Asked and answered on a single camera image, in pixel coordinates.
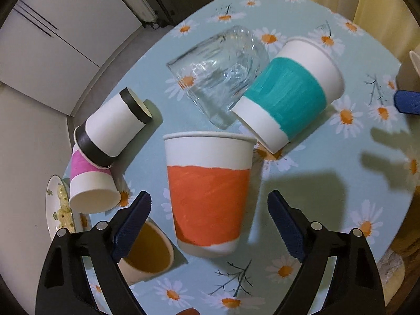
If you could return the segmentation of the pink banded paper cup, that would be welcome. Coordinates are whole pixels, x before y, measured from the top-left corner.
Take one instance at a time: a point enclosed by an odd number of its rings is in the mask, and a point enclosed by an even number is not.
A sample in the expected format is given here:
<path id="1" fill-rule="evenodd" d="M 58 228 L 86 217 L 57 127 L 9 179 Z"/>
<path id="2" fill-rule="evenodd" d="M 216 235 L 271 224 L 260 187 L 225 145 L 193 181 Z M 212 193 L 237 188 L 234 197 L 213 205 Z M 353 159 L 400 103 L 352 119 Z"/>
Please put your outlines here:
<path id="1" fill-rule="evenodd" d="M 70 160 L 70 207 L 78 213 L 101 213 L 119 202 L 120 192 L 110 169 L 94 166 L 75 144 Z"/>

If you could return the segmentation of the blue daisy tablecloth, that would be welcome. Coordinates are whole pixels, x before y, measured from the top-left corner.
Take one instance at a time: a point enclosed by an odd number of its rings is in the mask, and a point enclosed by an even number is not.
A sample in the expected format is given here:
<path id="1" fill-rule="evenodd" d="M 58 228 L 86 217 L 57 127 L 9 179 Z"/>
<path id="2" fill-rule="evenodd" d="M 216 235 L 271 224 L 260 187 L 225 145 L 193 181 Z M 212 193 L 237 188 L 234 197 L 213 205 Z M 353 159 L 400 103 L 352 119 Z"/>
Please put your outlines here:
<path id="1" fill-rule="evenodd" d="M 306 36 L 329 53 L 342 71 L 343 96 L 305 131 L 270 153 L 253 149 L 242 234 L 235 252 L 196 258 L 179 248 L 164 153 L 165 134 L 183 131 L 249 135 L 237 119 L 219 129 L 188 97 L 167 63 L 232 26 L 258 38 L 272 59 L 288 36 Z M 118 82 L 104 104 L 129 87 L 152 113 L 115 159 L 111 171 L 127 208 L 140 191 L 152 199 L 152 222 L 174 249 L 172 266 L 131 286 L 147 314 L 272 314 L 297 275 L 267 211 L 278 189 L 311 220 L 337 231 L 360 227 L 376 259 L 397 234 L 414 194 L 419 123 L 393 104 L 400 63 L 352 21 L 310 0 L 215 0 L 175 26 Z"/>

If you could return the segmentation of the white wardrobe cabinet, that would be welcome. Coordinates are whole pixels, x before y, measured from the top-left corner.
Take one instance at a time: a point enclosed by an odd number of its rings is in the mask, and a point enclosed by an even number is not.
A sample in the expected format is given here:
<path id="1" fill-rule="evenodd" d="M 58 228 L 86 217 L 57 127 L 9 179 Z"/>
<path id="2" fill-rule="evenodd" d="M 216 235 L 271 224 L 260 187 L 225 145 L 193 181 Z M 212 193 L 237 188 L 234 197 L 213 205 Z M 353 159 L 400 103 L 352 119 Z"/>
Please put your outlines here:
<path id="1" fill-rule="evenodd" d="M 140 26 L 122 0 L 1 0 L 1 82 L 70 115 Z"/>

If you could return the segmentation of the clear glass cup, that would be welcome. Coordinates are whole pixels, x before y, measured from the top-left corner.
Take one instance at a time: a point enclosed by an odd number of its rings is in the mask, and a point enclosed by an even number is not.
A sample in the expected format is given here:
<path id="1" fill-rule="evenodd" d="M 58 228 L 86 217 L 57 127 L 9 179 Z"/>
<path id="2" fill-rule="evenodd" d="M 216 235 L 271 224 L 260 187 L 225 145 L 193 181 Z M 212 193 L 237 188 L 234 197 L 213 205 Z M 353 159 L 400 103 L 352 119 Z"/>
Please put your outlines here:
<path id="1" fill-rule="evenodd" d="M 253 32 L 232 26 L 170 60 L 167 67 L 209 121 L 227 129 L 236 120 L 234 105 L 268 63 L 268 51 Z"/>

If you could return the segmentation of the white floral plate with snacks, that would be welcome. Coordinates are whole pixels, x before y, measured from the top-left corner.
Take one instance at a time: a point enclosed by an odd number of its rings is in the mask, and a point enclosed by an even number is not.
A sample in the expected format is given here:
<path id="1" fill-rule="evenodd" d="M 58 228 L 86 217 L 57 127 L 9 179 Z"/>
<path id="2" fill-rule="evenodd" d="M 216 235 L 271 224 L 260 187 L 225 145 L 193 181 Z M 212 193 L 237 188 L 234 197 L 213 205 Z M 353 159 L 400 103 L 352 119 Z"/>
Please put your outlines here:
<path id="1" fill-rule="evenodd" d="M 45 209 L 51 240 L 61 228 L 67 229 L 70 233 L 83 231 L 80 214 L 72 211 L 66 184 L 57 175 L 53 175 L 48 181 Z"/>

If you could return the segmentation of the tan kraft paper cup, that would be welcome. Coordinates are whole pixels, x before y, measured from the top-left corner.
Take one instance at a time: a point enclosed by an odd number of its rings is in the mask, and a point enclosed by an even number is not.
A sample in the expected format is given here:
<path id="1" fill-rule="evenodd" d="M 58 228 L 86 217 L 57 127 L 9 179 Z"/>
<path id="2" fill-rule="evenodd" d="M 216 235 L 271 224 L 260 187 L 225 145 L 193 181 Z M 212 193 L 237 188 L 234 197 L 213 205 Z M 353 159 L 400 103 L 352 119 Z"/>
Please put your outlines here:
<path id="1" fill-rule="evenodd" d="M 127 257 L 118 267 L 129 286 L 166 272 L 174 262 L 168 237 L 150 220 L 142 226 Z"/>

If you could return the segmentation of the black banded paper cup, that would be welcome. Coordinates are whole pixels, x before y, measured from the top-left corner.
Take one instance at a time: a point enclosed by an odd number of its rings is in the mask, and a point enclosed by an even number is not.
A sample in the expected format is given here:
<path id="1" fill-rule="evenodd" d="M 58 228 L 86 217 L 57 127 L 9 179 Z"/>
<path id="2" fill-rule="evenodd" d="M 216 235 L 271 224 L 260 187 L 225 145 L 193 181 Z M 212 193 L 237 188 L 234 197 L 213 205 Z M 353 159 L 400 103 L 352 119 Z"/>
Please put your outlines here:
<path id="1" fill-rule="evenodd" d="M 110 168 L 152 113 L 129 87 L 120 90 L 73 132 L 81 154 L 99 169 Z"/>

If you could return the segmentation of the teal banded paper cup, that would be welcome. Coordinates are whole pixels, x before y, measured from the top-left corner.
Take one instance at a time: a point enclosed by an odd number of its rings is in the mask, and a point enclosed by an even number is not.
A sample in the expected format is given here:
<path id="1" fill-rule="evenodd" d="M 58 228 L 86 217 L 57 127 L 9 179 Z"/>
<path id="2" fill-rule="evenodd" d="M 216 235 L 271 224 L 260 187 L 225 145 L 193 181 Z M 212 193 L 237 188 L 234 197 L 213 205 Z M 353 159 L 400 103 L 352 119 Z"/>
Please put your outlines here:
<path id="1" fill-rule="evenodd" d="M 331 55 L 309 38 L 288 38 L 232 108 L 272 154 L 301 133 L 345 91 Z"/>

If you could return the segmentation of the orange banded paper cup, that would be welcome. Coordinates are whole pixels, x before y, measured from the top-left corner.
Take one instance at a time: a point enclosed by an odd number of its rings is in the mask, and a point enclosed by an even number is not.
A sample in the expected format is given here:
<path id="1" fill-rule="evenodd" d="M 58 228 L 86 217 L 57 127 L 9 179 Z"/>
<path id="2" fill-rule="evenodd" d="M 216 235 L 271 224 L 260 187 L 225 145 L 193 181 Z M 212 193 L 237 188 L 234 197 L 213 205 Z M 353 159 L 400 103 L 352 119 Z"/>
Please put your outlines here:
<path id="1" fill-rule="evenodd" d="M 232 254 L 241 236 L 256 140 L 228 132 L 163 137 L 174 229 L 189 255 Z"/>

